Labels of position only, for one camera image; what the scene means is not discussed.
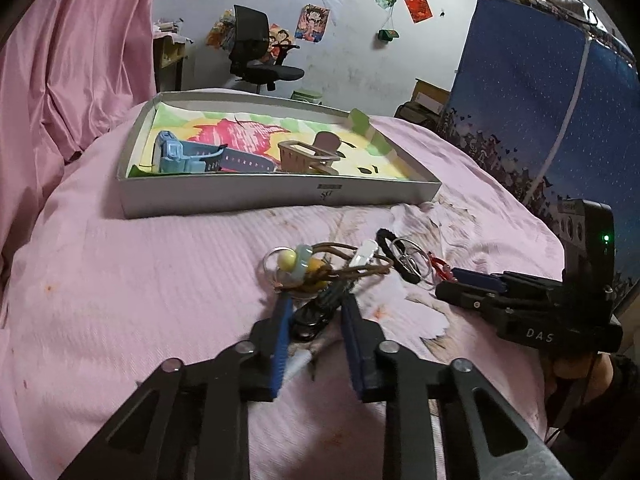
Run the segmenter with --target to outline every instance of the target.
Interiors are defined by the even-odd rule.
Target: black chair
[[[269,19],[264,12],[247,7],[234,6],[236,10],[236,43],[229,54],[230,72],[248,83],[260,87],[267,85],[267,90],[276,89],[276,81],[297,81],[305,75],[301,68],[283,66],[287,53],[292,48],[300,48],[292,44],[277,44],[280,53],[275,64],[248,64],[260,59],[269,49]]]

